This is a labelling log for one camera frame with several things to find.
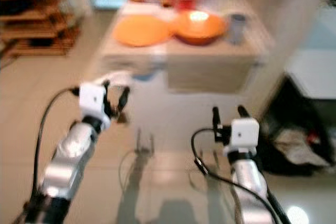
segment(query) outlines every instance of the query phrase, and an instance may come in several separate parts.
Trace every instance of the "black cable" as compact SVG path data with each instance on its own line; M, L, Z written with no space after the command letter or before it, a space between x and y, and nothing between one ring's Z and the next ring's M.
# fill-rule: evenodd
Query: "black cable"
M33 186L32 186L32 189L31 189L32 191L31 191L30 200L33 199L33 197L36 195L36 192L37 192L38 158L39 158L43 128L44 128L44 124L46 122L47 115L49 113L49 110L50 110L51 106L57 100L57 98L60 97L62 94L68 92L68 91L70 91L70 92L72 92L73 94L76 95L77 91L78 91L78 88L66 88L66 89L62 89L59 92L57 92L55 94L55 96L51 99L51 101L49 102L48 106L46 107L46 109L43 113L41 123L40 123L40 129L38 131L38 136L37 136L37 140L36 140L36 148L35 148L35 156L34 156Z
M225 182L227 184L230 184L230 185L233 185L233 186L236 186L246 192L248 192L249 194L253 195L257 200L259 200L265 207L266 209L270 212L270 214L272 215L272 218L275 222L275 224L279 224L279 221L278 221L278 218L277 218L277 215L276 213L274 212L274 210L271 208L271 206L263 199L261 198L257 193L255 193L254 191L240 185L240 184L237 184L233 181L231 181L230 179L227 179L227 178L224 178L224 177L221 177L219 176L218 174L212 172L211 170L208 169L208 167L204 164L203 160L197 155L197 151L195 149L195 137L197 134L199 134L200 132L205 132L205 131L214 131L212 128L202 128L202 129L199 129L197 130L193 136L191 137L191 148L193 150L193 153L194 153L194 156L195 156L195 163L197 165L197 167L201 170L201 172L204 174L204 175L209 175L210 177L216 179L216 180L220 180L222 182Z
M271 206L273 207L274 211L277 213L279 216L279 219L283 224L291 224L290 220L288 219L287 214L283 210L282 206L278 202L277 198L271 193L269 188L267 187L267 199Z

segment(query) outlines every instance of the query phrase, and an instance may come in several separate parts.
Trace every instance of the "orange bowl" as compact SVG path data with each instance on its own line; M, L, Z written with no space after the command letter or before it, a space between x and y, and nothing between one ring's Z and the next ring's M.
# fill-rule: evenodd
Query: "orange bowl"
M223 35L228 28L222 18L199 11L181 12L172 22L177 38L193 45L205 45Z

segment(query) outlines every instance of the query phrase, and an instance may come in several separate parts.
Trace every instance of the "wall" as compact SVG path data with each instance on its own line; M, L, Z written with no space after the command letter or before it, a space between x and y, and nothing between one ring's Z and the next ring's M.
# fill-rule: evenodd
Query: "wall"
M277 90L286 62L308 34L320 0L249 0L275 39L269 60L244 92L244 104L260 116Z

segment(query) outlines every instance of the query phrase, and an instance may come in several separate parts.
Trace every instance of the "orange plate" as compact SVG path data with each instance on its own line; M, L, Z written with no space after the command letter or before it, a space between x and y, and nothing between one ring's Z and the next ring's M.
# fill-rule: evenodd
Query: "orange plate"
M167 22L151 15L131 15L117 23L113 37L120 43L133 47L150 46L171 38Z
M228 25L222 18L198 11L184 11L172 22L175 35L194 45L211 43L226 32L227 28Z

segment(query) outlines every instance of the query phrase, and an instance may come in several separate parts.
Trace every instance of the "gray cup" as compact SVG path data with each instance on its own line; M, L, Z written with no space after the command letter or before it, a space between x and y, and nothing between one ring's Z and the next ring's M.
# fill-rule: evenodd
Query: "gray cup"
M244 28L246 17L243 14L232 14L230 17L230 29L228 41L234 45L239 45L244 39Z

